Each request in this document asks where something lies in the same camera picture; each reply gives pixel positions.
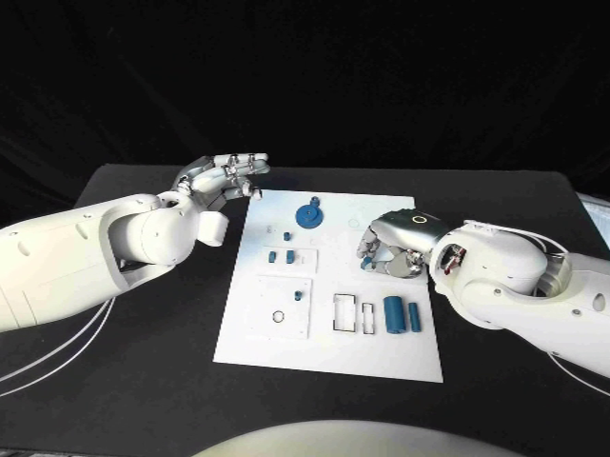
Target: white cable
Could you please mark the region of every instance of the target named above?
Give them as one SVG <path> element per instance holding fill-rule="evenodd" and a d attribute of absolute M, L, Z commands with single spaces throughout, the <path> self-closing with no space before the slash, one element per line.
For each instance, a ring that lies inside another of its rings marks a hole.
<path fill-rule="evenodd" d="M 47 355 L 44 357 L 41 357 L 40 359 L 37 359 L 31 364 L 27 364 L 22 368 L 17 369 L 15 371 L 12 371 L 9 374 L 5 374 L 4 376 L 0 377 L 0 383 L 5 380 L 8 380 L 9 378 L 14 378 L 14 376 L 17 376 L 17 374 L 19 374 L 22 371 L 25 371 L 27 369 L 30 369 L 32 366 L 35 366 L 37 364 L 40 364 L 45 359 L 48 359 L 73 341 L 74 339 L 81 335 L 81 333 L 84 332 L 84 330 L 91 326 L 91 324 L 94 323 L 96 319 L 99 318 L 99 316 L 102 315 L 102 312 L 104 311 L 104 307 L 107 305 L 112 305 L 112 302 L 113 302 L 113 298 L 112 300 L 106 300 L 102 304 L 102 307 L 99 308 L 99 311 L 96 312 L 94 314 L 94 317 L 91 317 L 90 321 L 87 322 L 87 324 L 84 324 L 84 327 L 80 329 L 80 331 L 77 332 L 77 334 L 71 337 L 71 339 L 68 341 L 66 341 L 61 346 L 58 346 L 54 350 L 51 350 Z"/>
<path fill-rule="evenodd" d="M 102 305 L 102 308 L 106 308 L 104 310 L 104 315 L 102 317 L 102 323 L 99 324 L 99 327 L 96 328 L 96 331 L 94 333 L 91 334 L 87 342 L 84 343 L 84 345 L 81 346 L 81 348 L 77 350 L 77 353 L 67 359 L 67 361 L 54 369 L 51 370 L 44 376 L 41 376 L 40 378 L 37 378 L 34 381 L 31 381 L 30 383 L 24 384 L 22 386 L 14 388 L 12 390 L 8 390 L 7 392 L 2 392 L 0 393 L 0 397 L 4 397 L 5 395 L 9 395 L 11 393 L 14 392 L 18 392 L 19 390 L 24 390 L 27 387 L 32 386 L 34 384 L 38 383 L 38 381 L 41 381 L 43 379 L 45 379 L 51 374 L 54 374 L 70 362 L 71 360 L 77 357 L 77 355 L 80 354 L 80 352 L 87 348 L 89 344 L 91 343 L 91 341 L 94 340 L 96 338 L 96 335 L 99 334 L 99 331 L 102 330 L 102 325 L 104 324 L 104 321 L 107 319 L 107 315 L 109 315 L 109 311 L 112 310 L 112 304 L 115 303 L 115 299 L 112 298 L 110 302 L 109 302 L 109 306 L 106 307 L 104 304 Z"/>
<path fill-rule="evenodd" d="M 538 243 L 539 243 L 539 240 L 544 240 L 546 243 L 549 243 L 551 245 L 554 245 L 562 253 L 567 253 L 567 249 L 562 247 L 562 245 L 561 245 L 558 242 L 555 242 L 551 238 L 546 238 L 545 236 L 538 235 L 536 233 L 532 233 L 531 231 L 519 230 L 518 228 L 509 228 L 509 227 L 495 226 L 495 225 L 492 225 L 492 224 L 486 224 L 486 223 L 477 222 L 477 221 L 464 221 L 464 224 L 472 224 L 472 225 L 475 225 L 475 226 L 485 227 L 485 228 L 487 228 L 487 229 L 496 229 L 496 230 L 502 230 L 502 231 L 510 231 L 512 233 L 518 233 L 519 235 L 531 236 L 532 238 L 536 238 L 536 239 L 538 239 Z"/>
<path fill-rule="evenodd" d="M 610 397 L 610 393 L 606 392 L 604 390 L 601 390 L 600 388 L 594 387 L 590 383 L 587 383 L 578 376 L 575 376 L 575 374 L 572 374 L 568 369 L 561 365 L 561 363 L 558 362 L 558 360 L 555 359 L 554 355 L 546 352 L 546 355 L 549 357 L 549 359 L 554 361 L 554 364 L 559 367 L 559 369 L 575 379 L 575 381 L 578 381 L 581 384 L 584 384 L 588 388 L 594 389 L 598 393 L 603 393 L 604 395 L 607 395 Z"/>

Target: robotic arm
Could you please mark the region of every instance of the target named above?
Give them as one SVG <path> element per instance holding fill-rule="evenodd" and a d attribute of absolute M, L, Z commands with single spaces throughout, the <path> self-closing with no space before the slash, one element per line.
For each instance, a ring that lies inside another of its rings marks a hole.
<path fill-rule="evenodd" d="M 77 314 L 165 274 L 194 241 L 217 247 L 225 200 L 260 199 L 266 154 L 201 157 L 169 191 L 136 194 L 0 230 L 0 332 Z"/>
<path fill-rule="evenodd" d="M 561 252 L 546 253 L 542 240 Z M 388 262 L 372 260 L 381 243 Z M 415 277 L 426 263 L 434 290 L 472 324 L 508 329 L 610 378 L 610 262 L 513 228 L 464 221 L 449 230 L 413 209 L 372 221 L 356 253 L 364 271 L 400 278 Z"/>

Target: small blue piece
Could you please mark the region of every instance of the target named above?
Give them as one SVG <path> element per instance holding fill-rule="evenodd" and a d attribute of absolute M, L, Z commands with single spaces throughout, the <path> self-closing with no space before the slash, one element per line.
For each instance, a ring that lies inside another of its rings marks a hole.
<path fill-rule="evenodd" d="M 404 333 L 404 309 L 400 297 L 385 297 L 384 299 L 384 323 L 387 333 Z"/>
<path fill-rule="evenodd" d="M 410 326 L 411 331 L 421 331 L 421 321 L 418 320 L 418 308 L 415 303 L 407 304 L 407 310 L 410 311 Z"/>
<path fill-rule="evenodd" d="M 297 208 L 295 222 L 303 229 L 315 229 L 322 223 L 320 200 L 310 197 L 310 202 Z"/>

